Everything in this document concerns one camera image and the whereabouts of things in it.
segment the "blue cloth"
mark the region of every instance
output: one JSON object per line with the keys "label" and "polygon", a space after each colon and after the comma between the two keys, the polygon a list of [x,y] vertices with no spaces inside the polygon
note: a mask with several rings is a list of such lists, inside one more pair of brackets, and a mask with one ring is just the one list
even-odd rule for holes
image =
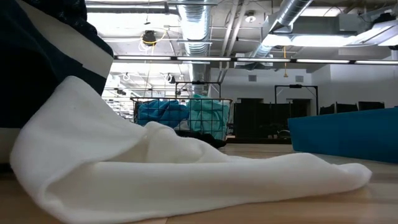
{"label": "blue cloth", "polygon": [[139,106],[137,122],[140,125],[145,125],[149,121],[156,121],[174,128],[183,119],[188,119],[188,117],[188,108],[185,105],[180,105],[177,100],[154,100]]}
{"label": "blue cloth", "polygon": [[229,115],[229,102],[204,100],[206,96],[194,95],[187,103],[190,110],[189,125],[192,131],[211,134],[215,139],[224,140]]}
{"label": "blue cloth", "polygon": [[398,108],[289,119],[295,151],[398,163]]}

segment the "white towel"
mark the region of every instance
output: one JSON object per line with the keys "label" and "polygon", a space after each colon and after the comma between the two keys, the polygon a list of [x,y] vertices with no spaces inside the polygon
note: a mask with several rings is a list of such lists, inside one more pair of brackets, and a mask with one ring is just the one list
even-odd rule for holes
{"label": "white towel", "polygon": [[22,129],[11,154],[19,182],[65,223],[122,223],[354,190],[371,171],[311,154],[227,156],[157,123],[123,120],[68,77]]}

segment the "blue bin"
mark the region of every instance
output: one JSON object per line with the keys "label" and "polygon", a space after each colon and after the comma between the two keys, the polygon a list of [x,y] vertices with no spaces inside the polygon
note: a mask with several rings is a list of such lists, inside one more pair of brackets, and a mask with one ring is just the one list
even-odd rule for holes
{"label": "blue bin", "polygon": [[295,151],[398,163],[398,108],[289,119]]}

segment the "wall vent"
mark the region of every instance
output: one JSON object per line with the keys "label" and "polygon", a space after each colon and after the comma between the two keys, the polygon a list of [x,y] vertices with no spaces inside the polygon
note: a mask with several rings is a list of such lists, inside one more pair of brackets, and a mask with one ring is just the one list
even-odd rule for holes
{"label": "wall vent", "polygon": [[304,82],[304,76],[303,75],[296,75],[296,82],[303,83]]}
{"label": "wall vent", "polygon": [[257,81],[257,75],[249,75],[249,82],[256,82]]}

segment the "wooden surface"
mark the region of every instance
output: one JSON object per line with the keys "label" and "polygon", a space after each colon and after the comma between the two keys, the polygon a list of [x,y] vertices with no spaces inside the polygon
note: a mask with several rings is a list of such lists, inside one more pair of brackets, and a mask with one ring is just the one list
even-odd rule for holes
{"label": "wooden surface", "polygon": [[[289,145],[229,144],[222,151],[234,156],[264,159],[293,153]],[[334,164],[359,162],[366,165],[373,171],[371,183],[362,189],[343,194],[239,205],[140,223],[398,223],[397,165],[318,156]],[[0,174],[0,223],[59,224],[60,222],[38,208],[12,174]]]}

